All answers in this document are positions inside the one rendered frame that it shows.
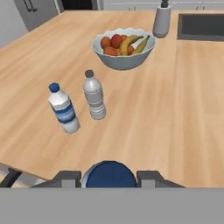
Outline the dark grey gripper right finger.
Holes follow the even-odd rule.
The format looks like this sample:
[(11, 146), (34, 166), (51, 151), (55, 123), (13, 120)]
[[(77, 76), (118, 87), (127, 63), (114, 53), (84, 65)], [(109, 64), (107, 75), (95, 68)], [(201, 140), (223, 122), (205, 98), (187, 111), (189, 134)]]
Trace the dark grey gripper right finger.
[(165, 187), (181, 187), (170, 180), (164, 179), (159, 171), (137, 171), (137, 186), (140, 188), (165, 188)]

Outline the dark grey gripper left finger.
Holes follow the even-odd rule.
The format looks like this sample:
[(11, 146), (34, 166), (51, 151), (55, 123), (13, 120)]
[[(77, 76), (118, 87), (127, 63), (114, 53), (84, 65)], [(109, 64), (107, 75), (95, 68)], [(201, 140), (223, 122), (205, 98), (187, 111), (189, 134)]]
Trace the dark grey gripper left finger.
[(81, 171), (59, 171), (56, 176), (43, 183), (35, 185), (36, 188), (80, 188)]

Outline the blue-capped bottle seen from above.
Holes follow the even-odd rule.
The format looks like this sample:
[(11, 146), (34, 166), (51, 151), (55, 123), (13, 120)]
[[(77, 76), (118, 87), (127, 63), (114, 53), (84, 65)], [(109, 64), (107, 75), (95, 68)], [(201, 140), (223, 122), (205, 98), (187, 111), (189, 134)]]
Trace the blue-capped bottle seen from above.
[(123, 163), (104, 160), (92, 165), (83, 175), (82, 188), (135, 188), (136, 178)]

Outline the white bottle with blue label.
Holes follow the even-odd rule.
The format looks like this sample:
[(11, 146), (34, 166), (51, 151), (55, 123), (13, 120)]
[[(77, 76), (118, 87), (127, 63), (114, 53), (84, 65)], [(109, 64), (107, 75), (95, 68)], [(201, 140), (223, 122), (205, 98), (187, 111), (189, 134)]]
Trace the white bottle with blue label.
[(51, 83), (49, 90), (50, 96), (48, 97), (48, 101), (63, 130), (67, 134), (77, 132), (81, 125), (68, 93), (63, 91), (57, 82)]

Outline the grey plastic water bottle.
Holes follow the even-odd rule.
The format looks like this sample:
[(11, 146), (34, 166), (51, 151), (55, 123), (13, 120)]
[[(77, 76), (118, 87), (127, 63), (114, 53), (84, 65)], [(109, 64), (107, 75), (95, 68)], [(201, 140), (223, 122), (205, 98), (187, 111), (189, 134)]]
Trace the grey plastic water bottle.
[(95, 120), (101, 120), (106, 116), (102, 84), (95, 78), (95, 74), (91, 69), (85, 72), (85, 77), (83, 90), (89, 105), (90, 115)]

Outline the pale blue scalloped fruit bowl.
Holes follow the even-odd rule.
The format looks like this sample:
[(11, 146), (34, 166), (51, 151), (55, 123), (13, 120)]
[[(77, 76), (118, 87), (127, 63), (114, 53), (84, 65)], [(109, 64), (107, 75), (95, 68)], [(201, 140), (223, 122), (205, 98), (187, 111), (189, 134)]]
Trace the pale blue scalloped fruit bowl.
[[(103, 49), (101, 47), (101, 39), (103, 37), (111, 38), (114, 34), (120, 35), (137, 35), (143, 36), (144, 39), (147, 36), (150, 36), (146, 47), (139, 54), (130, 55), (130, 56), (111, 56), (103, 53)], [(134, 28), (117, 28), (111, 31), (105, 31), (104, 33), (98, 34), (91, 43), (91, 47), (93, 51), (98, 55), (102, 63), (112, 69), (115, 70), (130, 70), (136, 68), (144, 63), (147, 59), (153, 48), (157, 43), (157, 38), (149, 31), (144, 31), (143, 29), (134, 29)]]

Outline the green-tipped banana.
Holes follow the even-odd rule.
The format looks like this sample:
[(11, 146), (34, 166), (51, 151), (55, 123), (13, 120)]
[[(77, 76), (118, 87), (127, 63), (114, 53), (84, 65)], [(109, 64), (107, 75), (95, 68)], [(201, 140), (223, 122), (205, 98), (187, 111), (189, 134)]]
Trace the green-tipped banana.
[(137, 48), (133, 51), (132, 54), (138, 54), (138, 53), (141, 53), (141, 52), (143, 51), (143, 49), (146, 47), (149, 38), (150, 38), (150, 36), (147, 36), (146, 39), (143, 40), (143, 41), (137, 46)]

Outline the yellow banana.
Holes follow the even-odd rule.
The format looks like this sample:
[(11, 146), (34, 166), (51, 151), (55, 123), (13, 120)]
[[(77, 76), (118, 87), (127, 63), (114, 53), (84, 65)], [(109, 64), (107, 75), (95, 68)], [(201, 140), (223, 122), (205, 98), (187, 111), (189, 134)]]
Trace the yellow banana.
[(120, 44), (120, 54), (122, 56), (128, 55), (128, 47), (135, 42), (137, 42), (139, 39), (141, 39), (142, 36), (138, 35), (130, 35), (128, 36), (121, 44)]

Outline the orange fruit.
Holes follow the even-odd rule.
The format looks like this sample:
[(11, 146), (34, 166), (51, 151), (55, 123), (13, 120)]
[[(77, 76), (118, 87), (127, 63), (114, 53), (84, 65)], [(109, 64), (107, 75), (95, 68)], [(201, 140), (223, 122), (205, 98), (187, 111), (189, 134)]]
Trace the orange fruit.
[(105, 49), (108, 46), (110, 46), (110, 38), (109, 37), (103, 37), (101, 39), (101, 48)]

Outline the red apple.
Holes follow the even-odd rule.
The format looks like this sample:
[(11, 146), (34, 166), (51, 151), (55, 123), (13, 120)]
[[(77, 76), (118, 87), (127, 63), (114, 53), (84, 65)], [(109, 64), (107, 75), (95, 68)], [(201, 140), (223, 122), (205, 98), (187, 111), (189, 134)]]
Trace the red apple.
[(122, 43), (122, 37), (119, 34), (115, 34), (110, 41), (110, 44), (115, 49), (120, 47), (120, 44)]

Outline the grey soap dispenser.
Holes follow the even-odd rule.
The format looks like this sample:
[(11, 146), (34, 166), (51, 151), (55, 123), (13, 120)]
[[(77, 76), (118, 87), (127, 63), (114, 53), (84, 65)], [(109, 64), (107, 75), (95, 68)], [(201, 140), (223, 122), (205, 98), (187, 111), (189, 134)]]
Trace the grey soap dispenser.
[(153, 24), (153, 35), (157, 38), (164, 38), (170, 28), (172, 7), (169, 5), (169, 0), (162, 0), (157, 7), (156, 16)]

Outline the dark grey sink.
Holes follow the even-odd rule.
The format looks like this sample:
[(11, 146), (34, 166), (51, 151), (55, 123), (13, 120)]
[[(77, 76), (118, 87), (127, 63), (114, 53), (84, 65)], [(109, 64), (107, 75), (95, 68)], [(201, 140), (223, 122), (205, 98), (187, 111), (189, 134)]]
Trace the dark grey sink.
[(177, 39), (224, 41), (224, 13), (180, 13)]

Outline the grey fridge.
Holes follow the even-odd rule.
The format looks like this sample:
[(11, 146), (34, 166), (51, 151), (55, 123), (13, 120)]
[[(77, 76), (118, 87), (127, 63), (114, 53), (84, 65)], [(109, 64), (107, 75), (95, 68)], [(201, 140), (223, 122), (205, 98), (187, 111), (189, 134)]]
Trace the grey fridge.
[(29, 32), (58, 15), (54, 0), (14, 0), (14, 3)]

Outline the white cupboard run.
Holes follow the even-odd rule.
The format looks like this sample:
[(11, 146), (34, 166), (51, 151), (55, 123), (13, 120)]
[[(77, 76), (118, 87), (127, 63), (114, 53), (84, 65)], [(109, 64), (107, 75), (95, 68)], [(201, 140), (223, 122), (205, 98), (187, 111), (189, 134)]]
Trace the white cupboard run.
[(175, 11), (224, 11), (224, 0), (97, 0), (105, 11), (146, 11), (171, 7)]

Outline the dark stool frame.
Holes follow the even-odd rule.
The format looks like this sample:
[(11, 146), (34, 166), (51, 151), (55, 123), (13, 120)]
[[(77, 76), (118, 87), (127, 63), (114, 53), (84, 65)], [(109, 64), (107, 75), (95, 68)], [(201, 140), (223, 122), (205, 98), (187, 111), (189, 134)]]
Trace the dark stool frame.
[(11, 188), (22, 172), (0, 164), (0, 187)]

